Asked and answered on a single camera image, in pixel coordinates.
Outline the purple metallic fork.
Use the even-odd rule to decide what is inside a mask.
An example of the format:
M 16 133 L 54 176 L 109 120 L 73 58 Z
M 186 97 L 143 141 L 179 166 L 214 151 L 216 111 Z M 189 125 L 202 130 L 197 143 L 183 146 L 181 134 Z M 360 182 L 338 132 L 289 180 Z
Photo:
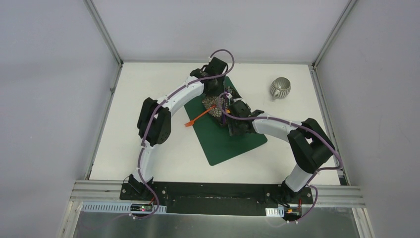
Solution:
M 224 94 L 222 95 L 222 111 L 223 112 L 225 112 L 225 113 L 227 113 L 227 110 L 228 110 L 228 105 L 229 105 L 229 99 L 228 99 L 228 94 L 230 94 L 230 92 L 231 92 L 231 87 L 230 86 L 227 86 L 227 87 L 225 87 L 225 89 L 224 89 Z M 221 116 L 221 122 L 222 122 L 222 126 L 226 126 L 227 125 L 227 116 L 224 114 L 224 113 L 222 113 L 222 116 Z

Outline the black floral square plate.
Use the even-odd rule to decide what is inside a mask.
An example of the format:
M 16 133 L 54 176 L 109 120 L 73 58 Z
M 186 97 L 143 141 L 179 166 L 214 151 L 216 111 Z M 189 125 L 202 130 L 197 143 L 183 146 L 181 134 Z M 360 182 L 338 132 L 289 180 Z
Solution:
M 234 99 L 238 99 L 240 98 L 240 94 L 237 92 L 237 90 L 231 86 L 231 92 L 230 94 L 232 94 L 233 98 L 231 100 L 229 100 L 229 105 L 228 107 L 234 103 Z M 215 108 L 212 109 L 209 114 L 215 119 L 215 121 L 221 126 L 222 126 L 222 122 L 221 122 L 221 116 L 222 116 L 222 111 L 217 107 L 217 105 L 221 105 L 222 104 L 222 99 L 219 99 L 217 96 L 208 96 L 208 95 L 204 95 L 202 98 L 202 104 L 205 107 L 205 109 L 208 109 L 209 107 L 215 105 Z M 227 117 L 227 125 L 224 127 L 228 127 L 229 131 L 231 131 L 231 119 L 229 117 Z

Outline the orange plastic fork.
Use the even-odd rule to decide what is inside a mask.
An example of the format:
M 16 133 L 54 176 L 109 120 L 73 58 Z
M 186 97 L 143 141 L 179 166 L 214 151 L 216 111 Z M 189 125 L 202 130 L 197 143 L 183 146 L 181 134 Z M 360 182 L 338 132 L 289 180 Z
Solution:
M 193 126 L 194 125 L 194 123 L 198 120 L 198 119 L 200 119 L 202 116 L 204 116 L 205 114 L 207 114 L 207 113 L 209 113 L 212 109 L 214 109 L 215 108 L 215 105 L 213 105 L 213 106 L 211 106 L 211 107 L 209 107 L 208 109 L 206 109 L 203 113 L 201 113 L 200 115 L 198 115 L 197 117 L 195 117 L 193 120 L 191 120 L 191 121 L 189 121 L 189 122 L 187 122 L 187 123 L 185 123 L 184 124 L 184 126 L 185 127 L 190 127 L 190 126 Z

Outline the grey ribbed mug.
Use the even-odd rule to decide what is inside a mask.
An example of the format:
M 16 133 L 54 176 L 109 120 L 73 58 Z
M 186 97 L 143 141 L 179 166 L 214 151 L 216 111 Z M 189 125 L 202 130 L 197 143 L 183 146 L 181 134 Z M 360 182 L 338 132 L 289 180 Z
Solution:
M 269 91 L 273 99 L 283 99 L 291 91 L 291 82 L 285 77 L 279 77 L 271 83 Z

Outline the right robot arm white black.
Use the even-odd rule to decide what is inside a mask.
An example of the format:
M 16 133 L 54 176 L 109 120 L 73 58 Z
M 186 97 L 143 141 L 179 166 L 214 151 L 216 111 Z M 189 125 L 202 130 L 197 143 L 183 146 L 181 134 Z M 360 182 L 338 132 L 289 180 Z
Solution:
M 296 165 L 282 182 L 281 197 L 294 203 L 301 190 L 320 167 L 335 153 L 335 147 L 313 118 L 290 121 L 274 117 L 261 110 L 251 112 L 242 100 L 228 106 L 228 117 L 240 133 L 265 134 L 289 143 Z

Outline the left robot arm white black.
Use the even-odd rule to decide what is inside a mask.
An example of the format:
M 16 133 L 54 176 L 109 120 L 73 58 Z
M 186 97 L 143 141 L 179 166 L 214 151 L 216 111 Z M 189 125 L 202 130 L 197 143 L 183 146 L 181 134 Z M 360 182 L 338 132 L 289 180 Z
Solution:
M 220 93 L 224 89 L 228 70 L 226 62 L 211 57 L 203 67 L 191 71 L 186 80 L 174 91 L 156 100 L 152 98 L 144 100 L 137 122 L 141 149 L 136 168 L 128 181 L 132 187 L 132 194 L 138 200 L 146 200 L 152 195 L 151 156 L 157 146 L 169 138 L 172 116 L 197 96 Z

